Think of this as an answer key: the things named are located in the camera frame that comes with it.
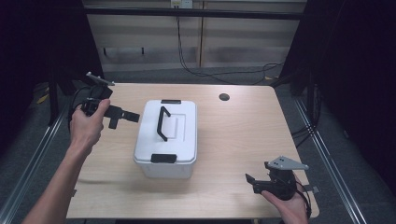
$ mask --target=wall outlet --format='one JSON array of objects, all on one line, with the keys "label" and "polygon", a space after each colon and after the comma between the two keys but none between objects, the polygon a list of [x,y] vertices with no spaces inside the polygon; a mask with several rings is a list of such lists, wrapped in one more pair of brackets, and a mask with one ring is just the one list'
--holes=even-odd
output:
[{"label": "wall outlet", "polygon": [[171,8],[181,8],[182,0],[171,0]]},{"label": "wall outlet", "polygon": [[181,0],[182,8],[192,8],[192,0]]}]

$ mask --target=black horizontal bar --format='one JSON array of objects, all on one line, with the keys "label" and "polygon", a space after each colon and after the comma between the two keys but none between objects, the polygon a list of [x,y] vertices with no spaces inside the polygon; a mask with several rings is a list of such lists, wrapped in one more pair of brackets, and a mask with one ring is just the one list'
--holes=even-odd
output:
[{"label": "black horizontal bar", "polygon": [[137,15],[137,16],[175,16],[175,17],[209,17],[209,18],[242,18],[298,21],[303,13],[266,12],[266,11],[231,11],[189,8],[156,8],[156,7],[84,7],[86,14],[94,15]]}]

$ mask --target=human hand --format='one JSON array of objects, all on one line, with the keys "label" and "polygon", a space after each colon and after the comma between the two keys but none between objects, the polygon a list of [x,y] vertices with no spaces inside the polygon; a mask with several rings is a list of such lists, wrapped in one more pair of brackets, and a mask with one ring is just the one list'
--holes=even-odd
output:
[{"label": "human hand", "polygon": [[93,145],[95,145],[100,138],[100,132],[103,130],[103,116],[110,106],[110,100],[102,100],[90,117],[87,117],[81,110],[79,105],[73,113],[70,121],[71,144],[70,148],[87,157]]},{"label": "human hand", "polygon": [[[297,184],[297,190],[303,192],[303,187]],[[262,196],[271,204],[273,204],[282,216],[286,224],[307,224],[308,217],[306,216],[305,201],[301,195],[294,193],[290,200],[282,201],[274,194],[263,190]]]}]

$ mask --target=white lid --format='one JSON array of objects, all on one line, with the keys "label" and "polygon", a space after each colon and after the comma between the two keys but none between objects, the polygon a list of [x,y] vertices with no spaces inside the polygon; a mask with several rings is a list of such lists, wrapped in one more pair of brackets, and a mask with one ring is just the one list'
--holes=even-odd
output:
[{"label": "white lid", "polygon": [[[158,134],[157,127],[161,107],[170,113],[163,114],[162,133],[167,137],[165,142]],[[151,100],[146,103],[141,119],[139,134],[134,149],[136,162],[151,162],[153,154],[176,155],[176,163],[192,163],[196,159],[197,144],[196,105],[191,101],[180,101],[180,104],[162,103]]]}]

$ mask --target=black handle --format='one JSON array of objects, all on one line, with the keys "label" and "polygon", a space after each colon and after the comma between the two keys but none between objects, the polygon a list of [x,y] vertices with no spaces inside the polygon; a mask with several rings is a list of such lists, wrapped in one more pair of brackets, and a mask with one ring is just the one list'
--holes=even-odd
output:
[{"label": "black handle", "polygon": [[165,112],[168,117],[171,117],[171,113],[169,113],[169,111],[165,108],[165,106],[161,106],[160,117],[158,118],[157,134],[163,139],[163,141],[167,142],[168,138],[165,135],[163,135],[163,132],[162,132],[163,112]]}]

